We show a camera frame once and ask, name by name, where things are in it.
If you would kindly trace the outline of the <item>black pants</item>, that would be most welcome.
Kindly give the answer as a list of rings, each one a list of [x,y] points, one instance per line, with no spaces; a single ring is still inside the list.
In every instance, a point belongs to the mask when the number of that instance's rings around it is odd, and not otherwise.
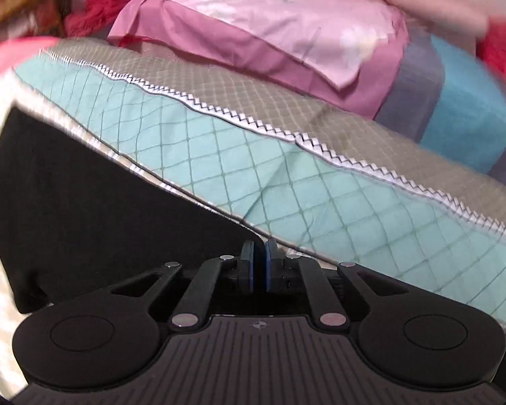
[[[0,136],[0,258],[23,314],[176,261],[240,253],[252,231],[163,190],[20,109]]]

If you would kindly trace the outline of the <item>patterned bed quilt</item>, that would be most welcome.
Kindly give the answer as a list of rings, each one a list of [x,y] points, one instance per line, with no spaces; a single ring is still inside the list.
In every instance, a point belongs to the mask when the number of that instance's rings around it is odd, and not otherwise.
[[[182,59],[60,40],[0,76],[20,109],[252,231],[253,289],[197,331],[179,262],[23,314],[16,404],[506,404],[506,189],[347,112]],[[269,292],[315,259],[348,315]]]

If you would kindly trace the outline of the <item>blue grey striped pillow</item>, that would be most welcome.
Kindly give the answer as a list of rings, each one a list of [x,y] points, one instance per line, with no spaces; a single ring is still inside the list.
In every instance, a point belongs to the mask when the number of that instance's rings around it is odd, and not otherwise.
[[[440,37],[411,29],[375,121],[506,186],[506,81]]]

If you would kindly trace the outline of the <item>light pink small pillow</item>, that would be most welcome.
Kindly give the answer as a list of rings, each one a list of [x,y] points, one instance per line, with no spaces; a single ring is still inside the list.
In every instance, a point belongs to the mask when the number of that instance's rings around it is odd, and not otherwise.
[[[434,26],[483,38],[489,30],[489,15],[469,0],[384,0],[412,17]]]

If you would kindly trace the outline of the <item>red clothes pile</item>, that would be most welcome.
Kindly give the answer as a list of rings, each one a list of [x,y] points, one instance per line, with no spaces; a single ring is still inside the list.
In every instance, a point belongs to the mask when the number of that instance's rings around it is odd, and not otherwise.
[[[67,37],[88,37],[109,27],[131,0],[86,0],[84,8],[64,21]]]

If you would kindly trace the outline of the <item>pink bed sheet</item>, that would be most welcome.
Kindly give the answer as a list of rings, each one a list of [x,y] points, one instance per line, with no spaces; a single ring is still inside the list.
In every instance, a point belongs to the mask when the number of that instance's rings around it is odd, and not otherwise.
[[[55,46],[58,37],[18,37],[0,43],[0,76],[8,69]]]

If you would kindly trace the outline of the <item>red cloth by wall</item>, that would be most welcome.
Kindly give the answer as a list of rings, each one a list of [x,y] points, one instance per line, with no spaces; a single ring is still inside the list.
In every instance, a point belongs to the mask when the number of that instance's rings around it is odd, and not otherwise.
[[[477,57],[506,80],[506,18],[491,18],[483,39],[477,43]]]

